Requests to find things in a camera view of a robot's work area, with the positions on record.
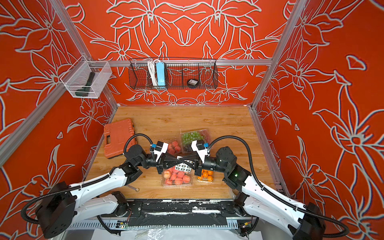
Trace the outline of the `fruit sticker sheet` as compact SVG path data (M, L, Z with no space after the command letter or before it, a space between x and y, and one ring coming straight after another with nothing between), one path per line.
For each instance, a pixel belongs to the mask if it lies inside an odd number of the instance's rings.
M191 167L192 164L193 164L193 161L191 161L191 160L184 160L183 162L175 165L174 169L177 170L177 171L183 171L183 172L190 173L191 170L192 170L192 167Z

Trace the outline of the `clear box of grapes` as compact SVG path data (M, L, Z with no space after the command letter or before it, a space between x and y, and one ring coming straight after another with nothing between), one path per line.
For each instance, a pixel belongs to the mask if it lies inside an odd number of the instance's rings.
M193 141L203 140L205 143L211 143L211 136L207 129L189 131L181 133L182 152L192 152L191 144Z

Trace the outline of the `small metal rod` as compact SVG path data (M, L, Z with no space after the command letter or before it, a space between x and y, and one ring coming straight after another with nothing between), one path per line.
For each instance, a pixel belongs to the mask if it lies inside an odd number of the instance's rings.
M129 188L129 189L131 189L131 190L133 190L133 191L135 191L135 192L139 192L139 191L140 191L139 188L133 187L133 186L131 186L131 185L126 185L126 187Z

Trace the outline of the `orange plastic tool case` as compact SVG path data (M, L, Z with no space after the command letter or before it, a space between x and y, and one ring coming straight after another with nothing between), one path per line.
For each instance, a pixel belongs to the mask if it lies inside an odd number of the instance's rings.
M124 153L127 140L135 134L131 119L120 120L104 126L104 153L107 159L120 156Z

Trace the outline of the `clear box of oranges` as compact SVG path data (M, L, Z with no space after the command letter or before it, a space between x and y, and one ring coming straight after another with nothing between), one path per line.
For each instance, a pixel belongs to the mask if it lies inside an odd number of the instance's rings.
M213 174L214 174L214 172L211 170L202 170L201 175L197 176L197 180L200 182L211 183L214 180Z

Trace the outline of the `small black device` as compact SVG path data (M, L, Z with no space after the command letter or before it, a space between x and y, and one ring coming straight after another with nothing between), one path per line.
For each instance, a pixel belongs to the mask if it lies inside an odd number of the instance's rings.
M199 85L199 81L198 80L195 80L195 79L189 79L187 81L187 86L190 86L190 87L195 87L195 86L198 86Z

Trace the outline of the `light blue box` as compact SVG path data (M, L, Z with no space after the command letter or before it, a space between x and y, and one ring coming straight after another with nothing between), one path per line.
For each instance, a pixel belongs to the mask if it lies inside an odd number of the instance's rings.
M165 70L165 64L162 62L156 63L156 70L157 70L157 79L158 79L158 86L160 88L164 88L166 86L166 70Z

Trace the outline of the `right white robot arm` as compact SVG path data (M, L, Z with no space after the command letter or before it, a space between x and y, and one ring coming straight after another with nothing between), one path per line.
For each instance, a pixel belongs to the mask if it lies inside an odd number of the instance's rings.
M202 150L195 156L180 157L179 160L187 162L196 175L204 170L223 173L225 184L239 191L236 204L241 212L267 221L294 240L339 238L350 232L344 223L322 215L317 205L290 199L256 180L255 174L237 163L237 157L229 147L220 148L215 157Z

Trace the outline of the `clear acrylic wall bin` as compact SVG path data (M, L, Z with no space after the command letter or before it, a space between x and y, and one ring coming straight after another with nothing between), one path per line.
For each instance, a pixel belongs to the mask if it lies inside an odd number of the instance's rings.
M75 91L86 84L90 72L95 72L96 75L90 87L89 95L87 97L75 96ZM109 62L89 61L85 56L81 56L60 77L60 81L73 98L97 99L100 97L111 75L112 69Z

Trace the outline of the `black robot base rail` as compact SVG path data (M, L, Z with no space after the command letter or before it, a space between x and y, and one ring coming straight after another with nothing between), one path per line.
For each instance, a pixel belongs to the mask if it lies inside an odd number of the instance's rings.
M256 217L241 215L230 199L138 199L118 220L128 227L237 229Z

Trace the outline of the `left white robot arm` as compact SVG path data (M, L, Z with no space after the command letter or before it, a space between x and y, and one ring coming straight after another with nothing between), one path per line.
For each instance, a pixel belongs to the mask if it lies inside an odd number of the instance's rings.
M140 145L124 151L126 161L107 174L89 181L56 184L47 194L30 200L21 210L23 220L40 226L44 238L51 239L71 224L105 214L124 216L129 211L126 197L117 189L127 187L143 173L141 168L154 167L161 174L184 163L182 157L167 152L164 143L152 144L150 153Z

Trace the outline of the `clear box large peaches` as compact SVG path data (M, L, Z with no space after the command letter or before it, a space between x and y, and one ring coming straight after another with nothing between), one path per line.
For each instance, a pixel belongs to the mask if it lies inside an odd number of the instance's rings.
M172 167L162 173L162 184L165 187L181 187L192 184L191 170Z

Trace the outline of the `black tool in bin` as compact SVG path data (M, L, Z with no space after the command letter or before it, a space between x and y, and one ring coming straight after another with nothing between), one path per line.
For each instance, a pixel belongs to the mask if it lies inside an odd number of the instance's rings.
M93 79L95 77L95 72L90 72L86 84L80 89L75 91L75 96L77 97L87 97L90 93L90 87L92 85Z

